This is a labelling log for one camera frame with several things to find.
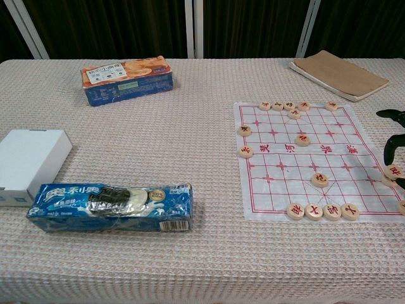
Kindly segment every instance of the black object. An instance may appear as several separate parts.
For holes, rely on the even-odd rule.
[[[90,194],[87,208],[97,216],[117,216],[124,212],[130,197],[128,189],[104,186],[99,194]]]
[[[387,109],[378,111],[377,115],[383,118],[391,118],[405,128],[405,111]],[[394,161],[395,150],[398,147],[405,147],[405,134],[391,136],[384,148],[384,163],[390,165]],[[397,184],[405,189],[405,179],[396,179]]]

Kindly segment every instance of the beige tablecloth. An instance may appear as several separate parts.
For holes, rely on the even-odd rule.
[[[404,303],[405,225],[244,219],[234,102],[349,103],[288,59],[169,60],[175,88],[97,108],[80,68],[114,60],[0,65],[0,138],[63,129],[74,145],[57,182],[190,182],[194,229],[46,234],[26,208],[0,208],[0,300],[37,303]],[[352,106],[381,150],[404,129],[405,60],[352,60],[390,80]],[[397,151],[396,163],[405,165]]]

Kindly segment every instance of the table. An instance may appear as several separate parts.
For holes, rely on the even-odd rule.
[[[404,303],[405,225],[244,219],[232,105],[269,98],[350,103],[288,69],[290,59],[169,60],[175,88],[97,108],[80,69],[115,60],[0,65],[0,138],[63,129],[74,145],[57,182],[190,182],[186,233],[46,234],[26,208],[0,209],[0,300],[32,303]],[[350,60],[390,80],[351,103],[381,150],[404,132],[405,60]],[[396,163],[405,163],[397,151]]]

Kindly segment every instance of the dark curtain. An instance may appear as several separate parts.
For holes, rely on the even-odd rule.
[[[322,1],[306,56],[322,49],[341,58],[405,57],[405,1]]]
[[[205,0],[205,58],[295,57],[309,0]]]
[[[0,63],[8,59],[32,59],[20,31],[11,17],[4,1],[0,1]]]
[[[24,0],[50,58],[186,58],[182,0]]]

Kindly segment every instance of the barcode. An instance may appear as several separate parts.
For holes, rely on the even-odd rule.
[[[171,222],[160,222],[161,231],[187,231],[189,230],[189,222],[186,220],[176,220]]]

